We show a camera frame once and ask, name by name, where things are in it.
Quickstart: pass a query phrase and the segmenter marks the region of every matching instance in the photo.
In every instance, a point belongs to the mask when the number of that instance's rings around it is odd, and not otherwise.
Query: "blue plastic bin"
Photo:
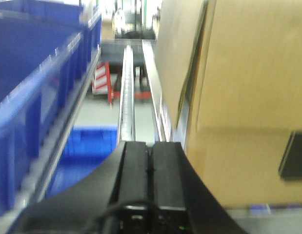
[[[115,149],[117,128],[74,128],[68,138],[46,197],[88,176]]]
[[[77,78],[81,78],[82,73],[86,71],[87,63],[91,61],[92,50],[101,44],[102,19],[98,8],[94,8],[93,16],[86,25],[80,22],[82,6],[40,0],[4,0],[0,1],[0,10],[27,13],[35,19],[81,27],[84,48],[79,57],[81,70],[78,71]]]
[[[74,28],[0,15],[0,215],[39,155],[81,40]]]

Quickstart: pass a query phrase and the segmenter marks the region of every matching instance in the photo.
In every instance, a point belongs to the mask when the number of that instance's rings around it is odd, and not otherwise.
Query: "blue storage container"
[[[0,215],[56,117],[82,34],[0,15]]]
[[[88,176],[112,153],[116,140],[116,127],[74,128],[46,197],[60,193]]]
[[[84,48],[79,58],[81,68],[77,73],[78,78],[81,78],[82,73],[87,69],[87,63],[91,61],[91,51],[97,49],[98,44],[101,44],[102,19],[98,8],[94,8],[93,16],[86,24],[80,22],[80,15],[83,12],[82,6],[68,5],[59,2],[4,0],[0,1],[0,10],[27,13],[35,19],[81,27],[83,31]]]

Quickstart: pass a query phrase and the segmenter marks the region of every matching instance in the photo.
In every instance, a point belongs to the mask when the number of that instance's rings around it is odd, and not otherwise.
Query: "black plastic part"
[[[189,227],[175,143],[157,142],[151,154],[154,163],[154,202],[178,226]],[[161,217],[154,216],[153,233],[172,233]]]
[[[121,173],[119,202],[147,200],[148,151],[144,142],[127,142]],[[122,231],[128,234],[147,233],[146,207],[133,206],[120,215]]]
[[[104,213],[119,180],[125,143],[84,180],[52,198],[26,208],[11,230],[14,233],[79,231]]]
[[[302,180],[302,133],[292,132],[280,163],[279,174],[284,180]]]
[[[147,152],[145,143],[121,142],[87,178],[26,208],[8,233],[246,234],[204,186],[179,143],[158,142]],[[150,206],[147,197],[161,210],[134,205]]]

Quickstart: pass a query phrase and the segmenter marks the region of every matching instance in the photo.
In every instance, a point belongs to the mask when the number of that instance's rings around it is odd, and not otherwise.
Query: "red ladder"
[[[97,66],[94,78],[92,80],[92,93],[95,95],[107,94],[108,103],[112,104],[113,90],[108,62],[102,62]]]

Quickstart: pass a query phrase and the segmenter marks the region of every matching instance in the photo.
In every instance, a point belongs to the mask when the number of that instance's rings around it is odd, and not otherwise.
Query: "conveyor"
[[[132,49],[125,46],[118,147],[86,179],[42,200],[88,88],[89,75],[72,101],[75,109],[69,119],[56,123],[63,128],[57,132],[59,141],[49,139],[52,156],[45,176],[38,182],[30,205],[8,233],[302,234],[302,208],[271,208],[256,214],[249,208],[221,207],[193,170],[182,145],[172,142],[182,136],[178,130],[172,130],[165,116],[152,45],[142,41],[141,47],[152,91],[158,142],[148,146],[134,141],[134,60]]]

